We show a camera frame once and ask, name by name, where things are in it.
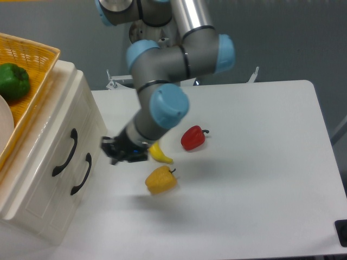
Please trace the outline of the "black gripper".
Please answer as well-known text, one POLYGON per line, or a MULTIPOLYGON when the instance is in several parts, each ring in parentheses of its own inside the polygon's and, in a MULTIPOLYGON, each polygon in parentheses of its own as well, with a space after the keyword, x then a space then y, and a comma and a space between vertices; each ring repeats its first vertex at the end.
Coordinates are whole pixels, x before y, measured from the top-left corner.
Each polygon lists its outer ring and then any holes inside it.
POLYGON ((111 157, 111 165, 116 165, 122 161, 147 161, 150 141, 136 130, 125 127, 115 138, 102 136, 100 146, 104 153, 111 157))

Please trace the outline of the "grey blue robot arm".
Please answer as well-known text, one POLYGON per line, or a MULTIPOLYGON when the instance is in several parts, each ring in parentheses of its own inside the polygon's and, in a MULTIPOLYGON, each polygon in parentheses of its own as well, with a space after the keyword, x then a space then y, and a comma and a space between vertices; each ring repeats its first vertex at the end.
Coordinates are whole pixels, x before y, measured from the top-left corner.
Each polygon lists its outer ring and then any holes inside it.
POLYGON ((176 25, 168 47, 142 36, 127 49, 140 110, 119 135, 101 140, 112 165, 145 161, 148 148, 189 110, 179 82, 230 70, 234 44, 228 35, 216 32, 205 1, 96 1, 95 5, 107 25, 137 21, 154 29, 176 25))

